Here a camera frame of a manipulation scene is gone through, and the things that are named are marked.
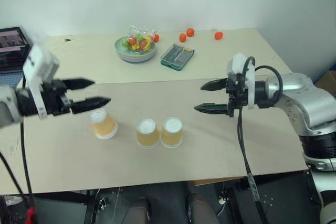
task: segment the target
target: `small orange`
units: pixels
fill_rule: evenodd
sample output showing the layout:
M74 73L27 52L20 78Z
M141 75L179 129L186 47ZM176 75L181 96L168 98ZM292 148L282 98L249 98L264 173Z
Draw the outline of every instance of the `small orange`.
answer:
M195 34L195 30L194 30L193 28L189 28L189 29L187 30L187 35L188 35L189 37L193 37L194 34Z
M180 34L180 42L185 42L187 40L186 34Z
M159 39L160 39L159 35L155 34L155 35L154 35L154 39L153 39L154 42L158 42Z
M217 40L222 39L223 35L224 34L221 31L218 31L215 33L215 39Z

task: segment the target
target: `floor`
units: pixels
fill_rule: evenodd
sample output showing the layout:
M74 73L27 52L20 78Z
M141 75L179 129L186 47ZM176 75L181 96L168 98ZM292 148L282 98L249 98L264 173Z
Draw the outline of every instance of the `floor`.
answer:
M242 189L238 180L226 182L225 186L234 188L244 223L260 223L251 192L245 188ZM97 198L108 198L110 205L97 215L96 224L120 224L130 203L140 197L147 198L151 203L151 224L187 224L185 207L187 196L190 193L203 194L217 213L222 208L218 203L218 195L222 187L223 183L193 187L187 182L175 182L123 187L120 190L119 188L102 189ZM310 200L302 173L260 184L258 188L271 224L319 223L319 206ZM13 209L17 220L14 223L24 223L19 219L21 216L19 208L20 206L16 206ZM86 207L80 204L41 199L37 200L37 208L40 223L49 224L82 224L86 211ZM223 224L234 223L228 207L219 216L219 220Z

